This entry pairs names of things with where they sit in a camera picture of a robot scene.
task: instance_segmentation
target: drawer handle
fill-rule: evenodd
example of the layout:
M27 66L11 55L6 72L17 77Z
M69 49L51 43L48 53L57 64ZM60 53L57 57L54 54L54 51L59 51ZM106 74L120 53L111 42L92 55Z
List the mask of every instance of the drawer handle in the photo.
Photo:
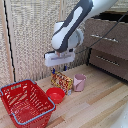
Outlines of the drawer handle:
M110 61L110 60L108 60L108 59L105 59L105 58L103 58L103 57L101 57L101 56L96 56L96 57L99 58L99 59L101 59L101 60L107 61L108 63L114 64L114 65L116 65L116 66L120 66L118 63L113 62L113 61Z
M99 36L99 35L91 35L91 37L102 38L102 37ZM104 40L109 40L109 41L113 41L113 42L119 43L119 41L117 41L115 38L113 38L113 39L103 38L103 39L104 39Z

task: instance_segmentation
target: woven panel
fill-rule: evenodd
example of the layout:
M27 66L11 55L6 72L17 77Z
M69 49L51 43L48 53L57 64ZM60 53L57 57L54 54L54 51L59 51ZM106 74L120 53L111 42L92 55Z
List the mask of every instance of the woven panel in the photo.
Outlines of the woven panel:
M5 45L5 35L2 25L2 16L0 14L0 87L10 84L11 77L9 72L9 63Z
M75 7L75 5L79 2L80 0L67 0L66 2L66 17L70 14L70 12L72 11L72 9ZM82 22L79 26L79 29L81 29L84 33L85 31L85 22ZM81 46L78 46L76 49L76 53L83 51L84 49L86 49L85 44L83 43ZM76 54L75 57L75 61L70 63L69 67L70 68L74 68L76 66L85 64L86 61L86 52L81 52L79 54Z
M128 0L118 0L109 11L116 12L127 12L128 11Z
M44 54L53 50L51 37L59 9L60 0L11 0L19 80L50 75Z

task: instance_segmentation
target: cabinet drawer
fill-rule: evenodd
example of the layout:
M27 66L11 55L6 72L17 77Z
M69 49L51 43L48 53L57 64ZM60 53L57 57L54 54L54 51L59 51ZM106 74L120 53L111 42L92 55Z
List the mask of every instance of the cabinet drawer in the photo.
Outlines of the cabinet drawer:
M84 43L87 47L100 39L115 21L88 19L85 23ZM92 46L93 49L128 60L128 23L119 23L104 39Z
M128 61L126 60L104 52L92 50L89 63L128 80Z

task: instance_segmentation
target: basket handle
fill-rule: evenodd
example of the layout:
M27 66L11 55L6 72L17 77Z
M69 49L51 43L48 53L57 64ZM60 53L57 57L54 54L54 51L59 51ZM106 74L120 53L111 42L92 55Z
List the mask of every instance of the basket handle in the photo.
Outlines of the basket handle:
M11 115L14 116L14 119L15 119L15 121L16 121L17 124L19 124L19 125L26 125L26 124L30 123L31 121L34 121L35 119L37 119L37 118L39 118L39 117L41 117L41 116L43 116L43 115L45 115L45 114L47 114L47 113L49 113L49 112L51 112L51 111L53 111L53 110L55 109L55 104L54 104L54 102L53 102L49 97L48 97L48 100L53 104L53 108L52 108L52 109L50 109L50 110L48 110L48 111L46 111L46 112L44 112L44 113L42 113L42 114L40 114L40 115L38 115L38 116L32 118L32 119L30 119L30 120L28 120L28 121L26 121L26 122L24 122L24 123L20 123L20 122L17 120L17 118L16 118L16 116L15 116L14 113L11 113L10 116L11 116Z
M11 86L11 85L13 85L13 84L18 84L18 83L23 82L23 81L26 81L26 80L30 80L33 84L36 84L36 82L32 81L31 79L25 79L25 80L21 80L21 81L18 81L18 82L15 82L15 83L9 84L9 85L5 85L5 86L3 86L3 87L1 87L1 88L0 88L0 93L2 94L2 95L0 95L0 97L1 97L1 96L3 96L2 88L5 88L5 87L8 87L8 86Z

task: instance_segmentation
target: wood grain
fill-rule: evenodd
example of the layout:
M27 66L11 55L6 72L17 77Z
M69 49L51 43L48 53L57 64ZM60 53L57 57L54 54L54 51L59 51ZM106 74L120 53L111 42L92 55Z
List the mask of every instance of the wood grain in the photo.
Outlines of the wood grain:
M73 78L86 75L85 88L65 96L56 105L46 128L110 128L128 101L128 84L92 66L81 65L63 74ZM52 87L51 77L37 81L46 91ZM0 128L15 128L0 100Z

